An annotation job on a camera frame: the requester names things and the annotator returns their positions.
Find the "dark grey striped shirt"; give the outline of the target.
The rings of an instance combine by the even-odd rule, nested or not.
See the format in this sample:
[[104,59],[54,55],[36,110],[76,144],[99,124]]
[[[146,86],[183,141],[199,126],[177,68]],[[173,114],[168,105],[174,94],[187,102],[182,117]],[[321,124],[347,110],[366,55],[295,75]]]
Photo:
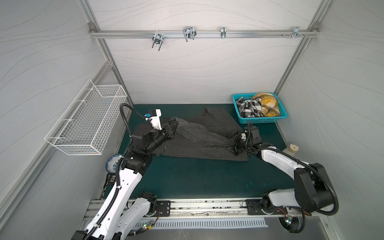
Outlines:
[[155,147],[153,154],[176,158],[199,158],[246,162],[246,153],[235,155],[231,134],[243,130],[225,109],[205,108],[200,116],[189,121],[172,117],[162,125],[171,127],[173,138]]

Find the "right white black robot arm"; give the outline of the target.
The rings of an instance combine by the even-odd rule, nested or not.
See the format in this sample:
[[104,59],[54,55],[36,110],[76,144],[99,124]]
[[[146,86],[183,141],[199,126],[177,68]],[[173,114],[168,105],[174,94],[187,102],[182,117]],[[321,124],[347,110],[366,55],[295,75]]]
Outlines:
[[323,165],[303,162],[277,147],[262,142],[257,127],[249,124],[243,133],[230,135],[234,155],[248,153],[269,163],[294,181],[292,189],[272,190],[263,195],[262,211],[271,215],[278,207],[298,209],[303,213],[317,212],[333,216],[339,211],[339,199]]

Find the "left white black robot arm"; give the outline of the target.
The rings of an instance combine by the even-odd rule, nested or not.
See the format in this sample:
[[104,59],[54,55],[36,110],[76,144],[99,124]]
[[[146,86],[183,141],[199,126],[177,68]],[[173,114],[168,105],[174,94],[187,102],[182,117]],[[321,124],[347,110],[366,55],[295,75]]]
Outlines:
[[75,231],[73,240],[124,240],[141,218],[155,211],[157,199],[151,193],[142,193],[132,207],[124,208],[152,162],[152,153],[174,138],[178,124],[170,120],[160,129],[150,123],[135,128],[127,153],[118,160],[114,189],[86,228]]

